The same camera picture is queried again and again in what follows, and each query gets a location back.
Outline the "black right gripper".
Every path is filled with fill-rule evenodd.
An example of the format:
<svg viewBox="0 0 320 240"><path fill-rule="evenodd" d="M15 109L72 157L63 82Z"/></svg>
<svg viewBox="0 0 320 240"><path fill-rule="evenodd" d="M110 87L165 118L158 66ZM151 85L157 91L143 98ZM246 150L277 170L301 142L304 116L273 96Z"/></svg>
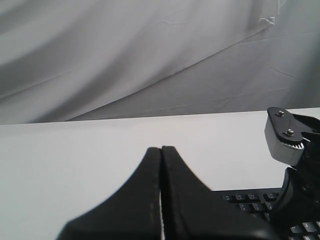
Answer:
<svg viewBox="0 0 320 240"><path fill-rule="evenodd" d="M306 223L320 219L320 151L307 150L297 165L285 169L272 223Z"/></svg>

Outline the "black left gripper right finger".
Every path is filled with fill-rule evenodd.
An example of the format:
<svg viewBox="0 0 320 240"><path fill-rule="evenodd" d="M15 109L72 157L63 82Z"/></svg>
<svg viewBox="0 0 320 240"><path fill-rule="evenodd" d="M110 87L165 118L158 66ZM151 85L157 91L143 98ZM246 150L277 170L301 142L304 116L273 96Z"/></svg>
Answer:
<svg viewBox="0 0 320 240"><path fill-rule="evenodd" d="M215 195L173 146L161 149L161 207L167 240L276 240L260 218Z"/></svg>

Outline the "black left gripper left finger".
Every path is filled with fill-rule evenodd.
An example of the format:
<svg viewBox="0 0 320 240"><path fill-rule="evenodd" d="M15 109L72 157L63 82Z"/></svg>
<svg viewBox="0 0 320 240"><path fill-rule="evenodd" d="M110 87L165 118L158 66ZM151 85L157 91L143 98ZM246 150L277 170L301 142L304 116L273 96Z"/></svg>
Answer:
<svg viewBox="0 0 320 240"><path fill-rule="evenodd" d="M108 199L70 220L59 240L160 240L159 148L147 149L129 179Z"/></svg>

